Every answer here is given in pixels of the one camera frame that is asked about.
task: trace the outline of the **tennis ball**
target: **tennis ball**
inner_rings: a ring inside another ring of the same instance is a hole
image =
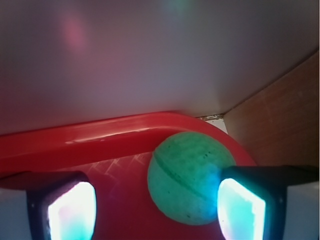
[[[153,152],[147,177],[151,198],[177,222],[209,224],[217,219],[221,170],[233,165],[228,149],[208,135],[172,135]]]

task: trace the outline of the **red tray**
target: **red tray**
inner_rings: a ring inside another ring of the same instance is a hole
[[[202,226],[173,221],[149,195],[152,151],[184,131],[220,141],[239,166],[256,165],[220,129],[193,117],[160,112],[0,136],[0,170],[85,172],[97,195],[94,240],[223,239],[218,221]]]

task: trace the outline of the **wooden panel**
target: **wooden panel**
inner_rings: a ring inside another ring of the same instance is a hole
[[[224,116],[258,165],[319,166],[319,52]]]

